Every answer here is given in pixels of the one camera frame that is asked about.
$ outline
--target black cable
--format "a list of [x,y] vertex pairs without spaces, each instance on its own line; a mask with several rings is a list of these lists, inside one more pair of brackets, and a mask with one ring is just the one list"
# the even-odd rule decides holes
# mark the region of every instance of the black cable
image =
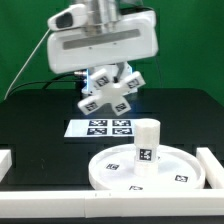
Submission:
[[157,71],[159,74],[159,82],[160,82],[160,88],[163,89],[163,76],[162,76],[162,72],[161,72],[161,68],[160,68],[160,64],[158,61],[158,56],[155,56],[155,62],[156,62],[156,67],[157,67]]
[[54,81],[58,81],[60,79],[66,78],[66,77],[75,77],[74,74],[63,74],[63,75],[59,75],[55,78],[53,78],[52,80],[50,80],[49,82],[47,82],[42,89],[47,89]]
[[[71,83],[71,82],[82,82],[83,80],[70,80],[70,81],[53,81],[53,83]],[[14,87],[8,94],[8,96],[11,96],[16,90],[24,87],[24,86],[29,86],[29,85],[36,85],[36,84],[46,84],[46,83],[49,83],[49,81],[37,81],[37,82],[28,82],[28,83],[24,83],[24,84],[21,84],[21,85],[18,85],[16,87]]]

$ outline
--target white cylinder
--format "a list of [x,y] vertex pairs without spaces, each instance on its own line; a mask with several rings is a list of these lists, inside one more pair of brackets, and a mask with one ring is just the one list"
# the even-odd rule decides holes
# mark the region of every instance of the white cylinder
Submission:
[[134,173],[140,177],[155,177],[158,174],[157,147],[160,140],[160,122],[140,119],[135,122],[135,166]]

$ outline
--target white wall segment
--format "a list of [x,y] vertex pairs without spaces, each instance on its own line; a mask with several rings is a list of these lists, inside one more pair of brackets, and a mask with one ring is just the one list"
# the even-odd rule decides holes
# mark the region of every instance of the white wall segment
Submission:
[[1,192],[0,218],[211,216],[224,214],[224,190]]
[[197,159],[204,166],[206,179],[213,189],[224,189],[224,169],[208,148],[197,149]]
[[10,150],[0,150],[0,182],[12,166]]

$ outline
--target black and white square marker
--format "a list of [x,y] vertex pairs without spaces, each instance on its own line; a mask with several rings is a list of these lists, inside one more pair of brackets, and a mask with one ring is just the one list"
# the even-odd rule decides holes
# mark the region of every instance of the black and white square marker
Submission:
[[86,105],[85,107],[88,111],[93,111],[98,108],[98,106],[95,102],[90,103],[90,104]]
[[118,168],[119,168],[119,165],[116,165],[116,164],[109,164],[107,166],[108,170],[117,170]]
[[129,188],[130,191],[142,191],[143,187],[131,186]]
[[87,135],[106,135],[106,128],[88,128]]
[[113,128],[113,135],[132,135],[131,128]]
[[187,183],[188,179],[189,178],[186,176],[177,175],[175,178],[175,181]]
[[117,105],[115,108],[116,108],[117,112],[121,112],[121,111],[127,109],[127,106],[124,103],[122,103],[122,104]]
[[140,149],[139,160],[152,161],[152,150]]
[[103,76],[102,78],[96,80],[97,84],[102,87],[102,86],[105,86],[106,84],[109,83],[109,80],[106,76]]
[[133,89],[133,88],[139,86],[140,83],[139,83],[138,79],[134,79],[131,82],[128,82],[127,84],[130,89]]
[[113,120],[113,126],[119,126],[119,127],[127,127],[131,126],[130,120]]
[[89,126],[107,126],[107,120],[92,120],[89,122]]

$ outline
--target white cable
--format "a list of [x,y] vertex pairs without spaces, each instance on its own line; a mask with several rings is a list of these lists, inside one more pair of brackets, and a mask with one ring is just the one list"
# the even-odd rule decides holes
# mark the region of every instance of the white cable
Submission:
[[44,36],[42,37],[42,39],[40,40],[40,42],[37,44],[37,46],[35,47],[35,49],[31,53],[31,55],[27,59],[26,63],[23,65],[23,67],[21,68],[21,70],[19,71],[19,73],[16,75],[15,79],[13,80],[13,82],[11,83],[11,85],[9,86],[9,88],[8,88],[6,94],[5,94],[4,100],[7,100],[8,95],[9,95],[12,87],[14,86],[14,84],[16,83],[16,81],[18,80],[18,78],[20,77],[20,75],[23,73],[23,71],[25,70],[25,68],[29,64],[30,60],[33,58],[34,54],[37,52],[37,50],[39,49],[40,45],[43,43],[43,41],[45,40],[45,38],[46,38],[46,36],[48,35],[49,32],[50,32],[50,29],[48,29],[47,32],[44,34]]

